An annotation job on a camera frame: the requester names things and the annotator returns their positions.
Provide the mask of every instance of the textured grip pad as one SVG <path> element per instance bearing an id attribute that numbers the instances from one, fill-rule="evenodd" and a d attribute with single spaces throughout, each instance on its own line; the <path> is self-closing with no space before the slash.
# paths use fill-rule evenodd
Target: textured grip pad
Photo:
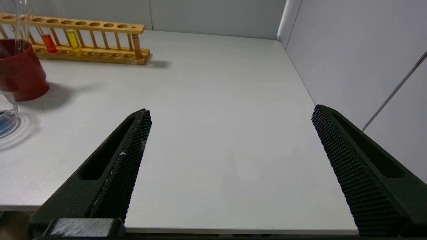
<path id="1" fill-rule="evenodd" d="M 426 184 L 339 112 L 312 122 L 361 236 L 427 236 Z"/>

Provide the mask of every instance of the white wall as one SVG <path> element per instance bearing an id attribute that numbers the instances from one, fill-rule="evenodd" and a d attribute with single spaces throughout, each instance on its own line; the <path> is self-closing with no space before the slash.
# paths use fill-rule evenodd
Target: white wall
<path id="1" fill-rule="evenodd" d="M 155 30 L 276 39 L 286 0 L 152 0 Z"/>
<path id="2" fill-rule="evenodd" d="M 363 128 L 427 49 L 426 0 L 303 0 L 286 51 L 316 104 Z"/>
<path id="3" fill-rule="evenodd" d="M 5 5 L 13 5 L 13 0 L 1 1 Z M 145 24 L 146 29 L 152 26 L 149 0 L 32 0 L 31 3 L 34 15 L 137 23 Z"/>
<path id="4" fill-rule="evenodd" d="M 62 5 L 63 14 L 56 2 Z M 32 0 L 36 15 L 145 24 L 146 29 L 276 39 L 286 0 Z M 14 12 L 13 0 L 1 0 Z"/>
<path id="5" fill-rule="evenodd" d="M 277 41 L 279 41 L 284 48 L 288 45 L 289 37 L 291 36 L 301 2 L 302 0 L 286 1 L 279 30 L 277 32 Z"/>
<path id="6" fill-rule="evenodd" d="M 382 109 L 365 133 L 427 183 L 427 61 Z"/>

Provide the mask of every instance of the wooden test tube rack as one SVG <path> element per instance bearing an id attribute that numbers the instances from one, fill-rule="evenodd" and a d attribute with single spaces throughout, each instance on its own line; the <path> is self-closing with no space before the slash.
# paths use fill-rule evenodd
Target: wooden test tube rack
<path id="1" fill-rule="evenodd" d="M 0 15 L 0 23 L 11 25 L 15 29 L 15 15 L 2 14 Z M 49 53 L 42 41 L 35 41 L 29 32 L 29 41 L 32 43 L 34 51 L 40 59 L 52 60 L 69 60 L 69 61 L 91 61 L 91 62 L 107 62 L 121 64 L 137 64 L 145 65 L 150 57 L 150 49 L 141 49 L 139 35 L 144 32 L 143 24 L 129 23 L 114 23 L 80 19 L 65 19 L 31 16 L 29 19 L 30 26 L 47 27 L 52 33 L 52 37 L 56 44 L 55 53 Z M 79 54 L 73 52 L 70 40 L 66 34 L 67 29 L 76 31 L 78 41 L 82 47 Z M 81 31 L 89 31 L 92 44 L 86 44 L 82 38 Z M 95 39 L 94 32 L 101 32 L 104 45 L 99 45 Z M 112 32 L 115 35 L 116 45 L 108 43 L 106 32 Z M 10 38 L 3 27 L 0 25 L 0 33 L 3 38 Z M 119 33 L 127 34 L 130 47 L 122 47 L 120 45 Z M 67 43 L 61 43 L 58 40 L 57 34 L 65 34 Z"/>

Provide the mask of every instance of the red container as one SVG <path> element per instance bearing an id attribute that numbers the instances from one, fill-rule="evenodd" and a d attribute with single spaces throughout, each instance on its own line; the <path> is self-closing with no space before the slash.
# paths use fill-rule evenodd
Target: red container
<path id="1" fill-rule="evenodd" d="M 15 40 L 0 39 L 0 90 L 10 92 L 17 101 L 38 98 L 49 90 L 46 73 L 31 44 L 14 56 Z"/>

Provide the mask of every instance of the blue liquid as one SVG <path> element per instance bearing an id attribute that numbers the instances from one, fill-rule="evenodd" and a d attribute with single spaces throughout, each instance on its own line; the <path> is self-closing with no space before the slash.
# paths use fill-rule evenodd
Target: blue liquid
<path id="1" fill-rule="evenodd" d="M 10 133 L 17 125 L 18 116 L 15 111 L 0 111 L 0 137 Z"/>

